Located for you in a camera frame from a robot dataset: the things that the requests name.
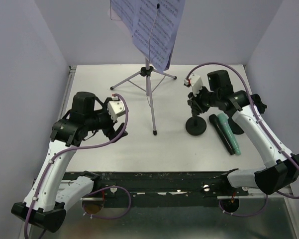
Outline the black toy microphone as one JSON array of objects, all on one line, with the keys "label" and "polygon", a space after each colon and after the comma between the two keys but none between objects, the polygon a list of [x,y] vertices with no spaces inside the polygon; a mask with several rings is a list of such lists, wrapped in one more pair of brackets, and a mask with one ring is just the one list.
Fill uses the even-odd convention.
[{"label": "black toy microphone", "polygon": [[228,139],[226,138],[226,135],[224,133],[224,130],[221,127],[218,117],[215,114],[212,114],[208,117],[208,120],[209,120],[210,124],[214,127],[214,129],[216,130],[216,133],[219,136],[220,140],[222,141],[227,152],[230,155],[234,155],[235,154],[234,149],[232,148]]}]

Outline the green toy microphone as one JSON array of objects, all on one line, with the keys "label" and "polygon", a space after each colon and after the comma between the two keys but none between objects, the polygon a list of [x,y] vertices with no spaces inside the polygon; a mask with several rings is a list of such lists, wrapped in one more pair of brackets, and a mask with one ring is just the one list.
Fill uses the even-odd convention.
[{"label": "green toy microphone", "polygon": [[230,146],[232,147],[234,153],[236,155],[241,155],[241,150],[240,150],[239,144],[238,144],[238,142],[233,134],[233,131],[229,125],[227,116],[224,113],[220,113],[217,115],[217,118],[220,122],[222,129],[224,130],[225,136],[227,137],[228,142],[229,142]]}]

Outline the lilac tripod music stand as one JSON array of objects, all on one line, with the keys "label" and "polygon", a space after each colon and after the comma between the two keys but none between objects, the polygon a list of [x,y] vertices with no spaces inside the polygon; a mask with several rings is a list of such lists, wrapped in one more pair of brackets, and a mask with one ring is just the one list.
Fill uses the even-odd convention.
[{"label": "lilac tripod music stand", "polygon": [[[151,86],[151,73],[157,73],[163,76],[163,78],[160,80],[160,82],[154,87],[152,88]],[[146,88],[142,88],[139,85],[137,85],[136,83],[132,82],[131,79],[137,77],[137,76],[142,76],[145,78],[145,83],[146,83]],[[134,73],[133,75],[125,78],[124,80],[120,81],[119,83],[113,85],[110,87],[110,90],[114,90],[115,88],[119,87],[120,85],[129,82],[132,85],[134,85],[135,87],[139,88],[140,90],[144,91],[146,93],[146,99],[147,99],[147,103],[148,106],[150,107],[151,110],[151,119],[152,119],[152,127],[153,127],[153,135],[156,136],[157,135],[157,129],[156,129],[156,120],[155,120],[155,113],[154,113],[154,106],[153,106],[153,92],[159,87],[159,85],[164,81],[164,79],[166,77],[169,77],[173,80],[176,80],[178,77],[175,75],[171,75],[165,72],[159,72],[158,70],[156,70],[150,63],[150,61],[146,58],[145,59],[145,66],[141,67],[140,70],[136,73]]]}]

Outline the black clip microphone stand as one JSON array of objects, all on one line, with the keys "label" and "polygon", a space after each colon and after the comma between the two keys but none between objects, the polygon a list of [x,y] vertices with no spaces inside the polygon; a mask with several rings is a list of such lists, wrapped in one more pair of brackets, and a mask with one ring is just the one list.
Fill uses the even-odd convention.
[{"label": "black clip microphone stand", "polygon": [[267,106],[262,102],[258,94],[252,94],[250,97],[251,100],[246,97],[246,104],[238,109],[231,118],[251,140],[264,139],[266,137],[267,124],[261,114]]}]

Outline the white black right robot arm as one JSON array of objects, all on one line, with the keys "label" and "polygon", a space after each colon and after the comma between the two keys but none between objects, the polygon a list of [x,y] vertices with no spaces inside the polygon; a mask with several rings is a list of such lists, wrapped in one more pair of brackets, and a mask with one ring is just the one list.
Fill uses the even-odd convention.
[{"label": "white black right robot arm", "polygon": [[299,153],[294,154],[272,132],[261,117],[266,106],[257,94],[234,91],[226,70],[207,75],[209,88],[201,76],[191,73],[185,85],[191,86],[188,104],[195,115],[214,107],[223,111],[251,140],[260,154],[263,167],[259,169],[232,169],[219,182],[219,190],[230,195],[239,187],[258,188],[271,195],[295,182],[299,176]]}]

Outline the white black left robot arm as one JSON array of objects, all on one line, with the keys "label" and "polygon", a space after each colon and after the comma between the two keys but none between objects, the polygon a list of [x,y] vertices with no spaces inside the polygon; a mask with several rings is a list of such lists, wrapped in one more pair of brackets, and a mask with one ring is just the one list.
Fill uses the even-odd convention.
[{"label": "white black left robot arm", "polygon": [[[121,116],[125,122],[114,129]],[[119,94],[104,102],[90,92],[74,95],[72,107],[52,126],[46,158],[30,192],[11,209],[13,215],[24,221],[25,238],[29,225],[56,232],[67,212],[83,196],[94,197],[100,192],[99,175],[91,172],[83,172],[62,191],[59,186],[75,153],[104,147],[126,136],[128,117],[127,103]]]}]

